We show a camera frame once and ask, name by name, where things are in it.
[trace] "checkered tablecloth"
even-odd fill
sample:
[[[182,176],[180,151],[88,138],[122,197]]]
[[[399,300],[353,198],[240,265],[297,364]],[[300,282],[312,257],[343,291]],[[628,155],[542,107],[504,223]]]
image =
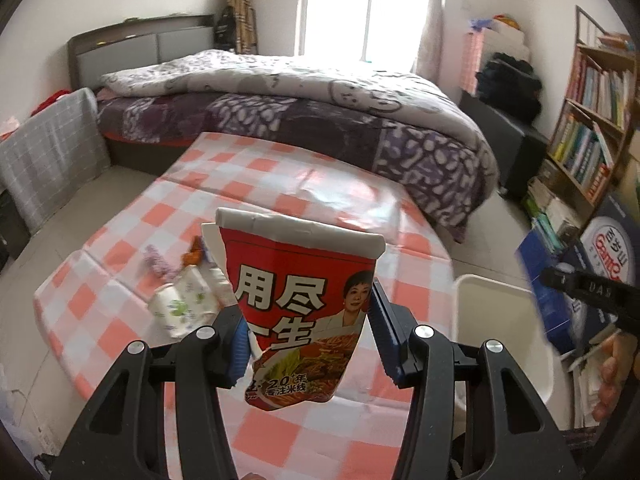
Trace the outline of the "checkered tablecloth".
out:
[[[36,291],[40,329],[88,398],[132,340],[170,342],[146,301],[162,283],[143,261],[149,244],[172,264],[219,206],[277,211],[383,234],[376,275],[389,298],[445,335],[452,271],[434,231],[400,184],[307,150],[202,134],[169,171],[102,227]],[[240,476],[269,480],[390,478],[410,390],[386,377],[368,323],[335,397],[262,412],[244,402],[250,375],[219,392]],[[166,386],[171,478],[180,479],[173,385]]]

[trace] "woman's black hair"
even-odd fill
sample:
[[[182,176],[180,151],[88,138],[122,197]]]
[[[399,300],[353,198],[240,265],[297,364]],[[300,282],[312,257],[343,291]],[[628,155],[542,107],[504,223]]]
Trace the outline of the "woman's black hair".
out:
[[[360,272],[356,272],[353,276],[350,276],[347,282],[344,284],[342,297],[347,297],[347,293],[352,286],[358,285],[359,283],[371,285],[371,282],[373,282],[373,272],[371,272],[370,270],[361,270]]]

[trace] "red instant noodle cup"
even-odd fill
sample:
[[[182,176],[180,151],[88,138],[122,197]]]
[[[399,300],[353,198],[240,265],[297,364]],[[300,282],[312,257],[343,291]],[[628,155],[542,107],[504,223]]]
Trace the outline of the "red instant noodle cup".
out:
[[[327,402],[360,337],[384,237],[227,208],[216,224],[238,305],[263,351],[245,400],[263,410]]]

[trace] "gray plaid cloth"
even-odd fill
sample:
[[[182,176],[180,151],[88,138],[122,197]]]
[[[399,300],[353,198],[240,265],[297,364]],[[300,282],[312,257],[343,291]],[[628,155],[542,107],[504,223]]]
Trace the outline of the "gray plaid cloth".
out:
[[[94,94],[60,98],[0,142],[0,179],[32,234],[110,165]]]

